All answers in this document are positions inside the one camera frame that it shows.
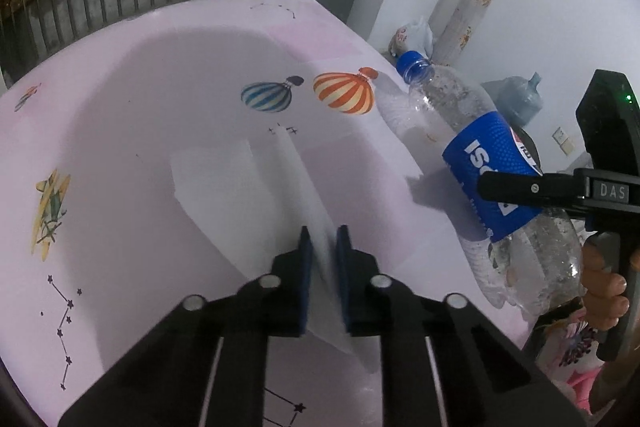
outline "human hand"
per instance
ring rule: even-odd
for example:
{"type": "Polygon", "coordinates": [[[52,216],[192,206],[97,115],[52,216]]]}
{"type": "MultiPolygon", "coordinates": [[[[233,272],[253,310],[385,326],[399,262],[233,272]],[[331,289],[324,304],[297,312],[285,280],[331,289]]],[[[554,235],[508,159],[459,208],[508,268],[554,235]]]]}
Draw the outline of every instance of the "human hand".
{"type": "MultiPolygon", "coordinates": [[[[640,271],[640,250],[631,257],[631,266],[640,271]]],[[[626,289],[622,275],[604,271],[604,257],[590,243],[582,247],[582,285],[587,294],[582,298],[587,310],[585,320],[598,330],[610,330],[629,309],[629,301],[621,294],[626,289]]]]}

